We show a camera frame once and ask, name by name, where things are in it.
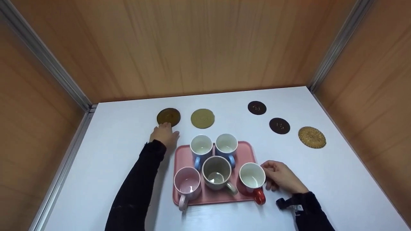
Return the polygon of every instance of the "woven rattan coaster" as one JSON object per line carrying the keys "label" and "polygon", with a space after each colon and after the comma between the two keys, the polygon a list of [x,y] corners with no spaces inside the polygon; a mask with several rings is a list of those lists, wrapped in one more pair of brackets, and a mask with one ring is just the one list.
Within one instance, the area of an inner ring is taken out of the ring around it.
{"label": "woven rattan coaster", "polygon": [[214,123],[214,114],[208,109],[198,109],[191,115],[191,123],[197,128],[208,128]]}
{"label": "woven rattan coaster", "polygon": [[282,118],[274,118],[270,120],[270,128],[273,132],[284,135],[290,131],[290,124]]}
{"label": "woven rattan coaster", "polygon": [[166,108],[163,109],[157,115],[157,123],[162,124],[165,122],[171,123],[171,126],[174,127],[180,121],[181,115],[180,112],[175,108]]}
{"label": "woven rattan coaster", "polygon": [[322,148],[327,143],[324,134],[313,127],[302,127],[298,131],[298,137],[310,148]]}
{"label": "woven rattan coaster", "polygon": [[248,110],[254,115],[262,115],[267,111],[267,107],[260,101],[252,101],[248,104]]}

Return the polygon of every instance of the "red-handled mug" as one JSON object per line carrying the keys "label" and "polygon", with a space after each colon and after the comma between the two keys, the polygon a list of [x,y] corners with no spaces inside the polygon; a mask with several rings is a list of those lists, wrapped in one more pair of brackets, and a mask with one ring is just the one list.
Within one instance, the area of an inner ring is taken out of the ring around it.
{"label": "red-handled mug", "polygon": [[185,211],[190,200],[196,199],[201,193],[200,173],[192,167],[184,167],[174,176],[174,187],[180,195],[178,209]]}
{"label": "red-handled mug", "polygon": [[245,196],[252,196],[257,204],[266,203],[263,192],[263,184],[266,181],[266,174],[263,168],[256,163],[245,163],[238,173],[237,189]]}

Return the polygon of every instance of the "mug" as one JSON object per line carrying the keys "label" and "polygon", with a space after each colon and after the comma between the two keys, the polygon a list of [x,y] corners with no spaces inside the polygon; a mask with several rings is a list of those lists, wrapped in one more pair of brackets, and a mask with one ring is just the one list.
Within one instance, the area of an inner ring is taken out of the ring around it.
{"label": "mug", "polygon": [[201,171],[204,161],[212,156],[212,141],[206,135],[198,135],[191,140],[190,149],[193,154],[194,168]]}
{"label": "mug", "polygon": [[238,147],[237,139],[231,134],[222,134],[215,141],[215,155],[228,160],[232,168],[236,167],[234,155]]}
{"label": "mug", "polygon": [[223,157],[212,156],[205,160],[202,171],[205,184],[212,190],[220,190],[227,187],[232,195],[238,193],[234,185],[229,181],[231,165]]}
{"label": "mug", "polygon": [[237,189],[245,196],[252,196],[257,204],[266,202],[262,186],[266,181],[266,174],[256,163],[245,163],[238,172]]}
{"label": "mug", "polygon": [[174,176],[174,187],[180,195],[178,209],[185,211],[188,201],[196,199],[201,193],[201,176],[193,167],[184,167]]}

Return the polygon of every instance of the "red mug handle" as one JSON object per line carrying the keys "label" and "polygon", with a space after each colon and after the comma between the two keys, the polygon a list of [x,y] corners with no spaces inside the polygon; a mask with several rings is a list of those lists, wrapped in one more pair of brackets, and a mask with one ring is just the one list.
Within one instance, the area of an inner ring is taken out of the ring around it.
{"label": "red mug handle", "polygon": [[263,205],[266,203],[266,197],[264,195],[262,188],[254,189],[253,195],[254,195],[254,200],[257,204]]}

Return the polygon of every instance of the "white table surface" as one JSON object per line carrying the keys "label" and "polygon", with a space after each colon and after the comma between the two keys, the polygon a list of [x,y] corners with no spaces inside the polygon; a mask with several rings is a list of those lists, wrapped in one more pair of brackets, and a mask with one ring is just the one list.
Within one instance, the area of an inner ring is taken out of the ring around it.
{"label": "white table surface", "polygon": [[[248,111],[254,100],[267,106],[265,114]],[[167,107],[181,113],[174,127],[180,131],[178,146],[198,134],[212,140],[234,134],[253,146],[259,164],[268,159],[286,163],[315,193],[336,230],[409,230],[308,89],[296,87],[100,103],[45,231],[104,230],[118,189],[157,125],[158,112]],[[210,128],[191,124],[191,113],[199,108],[213,111]],[[271,131],[268,123],[275,117],[290,123],[289,133]],[[304,126],[322,131],[327,145],[312,149],[301,143],[298,130]],[[183,215],[171,198],[172,179],[173,156],[157,175],[148,231],[296,230],[292,213],[275,205],[280,197],[289,198],[283,192],[265,191],[263,206],[252,201],[191,206]]]}

